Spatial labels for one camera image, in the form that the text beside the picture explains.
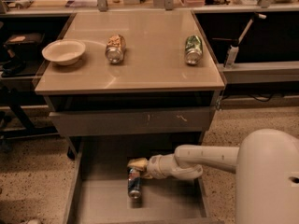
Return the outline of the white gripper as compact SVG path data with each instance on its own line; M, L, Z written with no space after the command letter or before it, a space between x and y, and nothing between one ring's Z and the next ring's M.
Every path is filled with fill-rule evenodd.
M181 167L173 154L152 156L149 161L146 158L129 160L128 168L145 172L156 179L174 177L179 180L192 180L203 174L200 164L195 166Z

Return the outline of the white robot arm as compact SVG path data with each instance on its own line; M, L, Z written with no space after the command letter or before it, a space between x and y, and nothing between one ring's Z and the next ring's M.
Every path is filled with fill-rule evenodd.
M261 129L238 147L181 145L172 154L128 162L128 196L142 178L192 180L209 166L235 174L235 224L299 224L299 139Z

